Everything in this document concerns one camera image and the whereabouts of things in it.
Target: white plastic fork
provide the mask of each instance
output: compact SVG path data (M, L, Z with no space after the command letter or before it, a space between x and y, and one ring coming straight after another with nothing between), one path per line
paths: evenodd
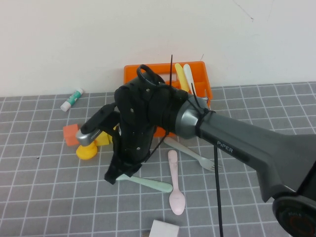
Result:
M204 168L204 169L207 169L207 170L210 170L210 171L213 171L215 172L215 164L213 161L205 158L205 157L201 157L200 155L196 154L195 152L191 151L189 148L186 148L185 146L183 146L181 143L173 140L172 138L170 137L166 137L164 139L164 143L175 148L175 149L178 149L179 151L189 155L189 156L192 156L193 158L197 159L199 161L199 164Z

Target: plastic cutlery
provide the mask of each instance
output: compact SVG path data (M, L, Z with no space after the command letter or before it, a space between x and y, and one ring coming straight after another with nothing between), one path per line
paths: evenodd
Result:
M177 76L178 76L180 84L181 84L181 89L188 92L190 90L190 87L189 87L189 84L187 82L186 75L184 74L183 68L178 63L176 63L174 65L174 67L176 68L176 71L177 71Z
M122 174L120 177L117 178L117 180L129 180L137 184L144 185L146 187L156 189L158 191L161 191L163 193L170 193L173 189L172 185L169 183L157 181L157 180L152 180L152 179L144 179L144 178L139 178L139 177L128 177L126 174Z
M204 158L204 157L201 157L200 155L196 154L195 152L191 151L189 148L186 148L185 146L183 146L182 144L180 144L179 142L173 140L172 138L170 137L166 137L164 139L164 143L175 148L175 149L178 149L179 151L189 155L189 156L192 156L193 158L197 159L199 161L199 164L204 168L204 169L207 169L207 170L210 170L210 171L215 171L215 164L213 161L207 159L207 158Z
M173 184L173 191L170 194L169 202L171 210L176 215L181 215L186 206L186 198L179 190L178 184L178 154L175 150L168 152L168 159L170 165L170 172Z
M185 65L183 66L183 71L184 71L184 75L186 76L187 82L188 82L188 84L189 84L190 91L191 91L192 94L193 94L192 86L191 86L191 83L192 83L193 89L194 89L194 93L197 94L197 90L196 90L196 87L195 87L195 85L194 85L193 75L192 75L192 71L191 71L190 65L189 65L189 64L185 64Z

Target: white wall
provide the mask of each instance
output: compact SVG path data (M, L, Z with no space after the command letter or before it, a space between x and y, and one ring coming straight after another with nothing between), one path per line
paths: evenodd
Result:
M204 55L212 86L313 81L315 9L315 0L0 0L0 96L114 91L125 65L171 53Z

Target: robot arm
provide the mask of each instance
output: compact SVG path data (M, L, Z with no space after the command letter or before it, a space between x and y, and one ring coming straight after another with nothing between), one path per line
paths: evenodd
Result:
M116 103L105 105L77 134L83 145L99 130L113 135L108 182L137 172L150 157L160 126L183 138L198 136L255 169L262 199L275 199L273 211L282 227L294 237L316 236L316 135L282 135L209 112L203 99L164 84L145 65L137 73L116 90Z

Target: white plastic utensil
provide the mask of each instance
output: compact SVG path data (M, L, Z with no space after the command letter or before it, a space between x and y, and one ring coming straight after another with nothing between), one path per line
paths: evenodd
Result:
M157 180L152 180L152 179L144 179L144 178L139 178L139 177L128 177L126 174L122 174L120 177L117 178L118 181L121 180L129 180L137 184L144 185L146 187L156 189L158 191L161 191L163 193L170 193L173 189L172 185L169 183L157 181Z
M192 75L192 71L191 71L190 65L189 64L185 64L183 66L183 70L184 70L184 75L187 78L187 81L188 81L188 84L189 84L189 87L190 87L190 91L193 94L192 86L191 86L191 83L192 83L193 84L194 93L197 94L196 87L194 86L193 75Z
M207 159L207 158L204 158L204 157L201 157L200 155L196 154L195 152L191 151L189 148L186 148L185 146L183 146L182 144L180 144L179 142L173 140L172 138L170 137L166 137L164 139L164 143L175 148L175 149L178 149L179 151L189 155L189 156L192 156L193 158L197 159L199 161L199 164L204 168L204 169L207 169L207 170L210 170L210 171L213 171L215 172L215 164L213 161Z
M168 152L168 159L170 165L170 172L173 184L173 191L170 194L169 202L171 210L176 215L181 215L186 206L186 198L179 190L178 184L178 154L175 150Z

